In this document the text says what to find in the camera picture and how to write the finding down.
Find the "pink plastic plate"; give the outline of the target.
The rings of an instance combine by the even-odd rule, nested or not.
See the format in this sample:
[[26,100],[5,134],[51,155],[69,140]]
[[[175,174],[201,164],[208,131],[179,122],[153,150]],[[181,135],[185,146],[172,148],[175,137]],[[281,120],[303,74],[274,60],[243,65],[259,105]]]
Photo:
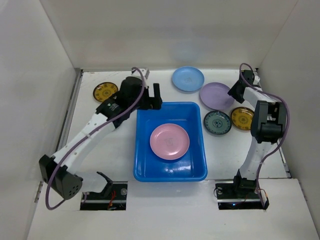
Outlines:
[[190,138],[183,127],[174,123],[165,123],[153,130],[149,144],[156,156],[163,160],[174,161],[187,153]]

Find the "purple plastic plate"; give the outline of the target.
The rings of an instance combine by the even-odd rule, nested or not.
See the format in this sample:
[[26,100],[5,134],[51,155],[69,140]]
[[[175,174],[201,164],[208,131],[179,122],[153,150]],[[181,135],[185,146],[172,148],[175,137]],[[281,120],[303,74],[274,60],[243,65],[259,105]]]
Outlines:
[[205,106],[213,110],[225,110],[234,104],[234,98],[228,92],[230,88],[220,82],[210,82],[200,90],[200,99]]

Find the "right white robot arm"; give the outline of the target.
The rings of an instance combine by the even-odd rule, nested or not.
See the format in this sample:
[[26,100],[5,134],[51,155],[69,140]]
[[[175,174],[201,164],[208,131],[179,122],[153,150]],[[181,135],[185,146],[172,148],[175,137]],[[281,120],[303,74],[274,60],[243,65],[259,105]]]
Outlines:
[[284,137],[287,127],[286,105],[254,85],[254,78],[252,70],[241,70],[238,81],[228,92],[237,102],[247,101],[254,107],[250,124],[251,145],[231,186],[232,193],[239,198],[257,189],[261,165],[272,146]]

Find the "light blue plastic plate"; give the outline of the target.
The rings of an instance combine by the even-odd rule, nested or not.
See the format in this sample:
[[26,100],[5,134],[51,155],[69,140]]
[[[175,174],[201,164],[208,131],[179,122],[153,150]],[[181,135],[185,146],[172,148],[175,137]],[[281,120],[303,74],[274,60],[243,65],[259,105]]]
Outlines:
[[173,72],[171,80],[178,90],[191,93],[198,91],[203,86],[205,77],[198,68],[183,66]]

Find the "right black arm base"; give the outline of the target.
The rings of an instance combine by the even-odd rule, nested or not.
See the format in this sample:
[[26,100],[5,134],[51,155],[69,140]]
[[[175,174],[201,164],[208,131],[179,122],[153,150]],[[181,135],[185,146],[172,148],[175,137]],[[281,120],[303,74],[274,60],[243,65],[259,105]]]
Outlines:
[[256,180],[235,176],[232,180],[215,182],[213,190],[219,210],[267,210],[270,201]]

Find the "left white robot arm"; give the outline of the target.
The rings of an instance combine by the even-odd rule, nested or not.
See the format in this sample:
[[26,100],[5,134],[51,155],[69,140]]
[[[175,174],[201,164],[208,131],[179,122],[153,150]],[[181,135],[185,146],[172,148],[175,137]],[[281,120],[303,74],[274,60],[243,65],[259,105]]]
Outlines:
[[85,127],[52,156],[39,160],[42,179],[48,190],[54,190],[63,200],[78,192],[97,193],[102,198],[112,194],[113,181],[104,173],[79,172],[82,162],[95,146],[117,129],[135,110],[160,110],[160,85],[153,84],[154,96],[149,95],[146,84],[138,77],[125,78],[119,91],[102,102]]

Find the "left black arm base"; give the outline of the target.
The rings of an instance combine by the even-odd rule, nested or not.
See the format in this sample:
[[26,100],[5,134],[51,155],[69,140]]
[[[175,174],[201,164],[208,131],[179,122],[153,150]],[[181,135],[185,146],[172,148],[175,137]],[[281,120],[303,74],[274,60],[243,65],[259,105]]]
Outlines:
[[127,208],[128,182],[116,181],[107,195],[96,192],[83,193],[81,211],[125,211]]

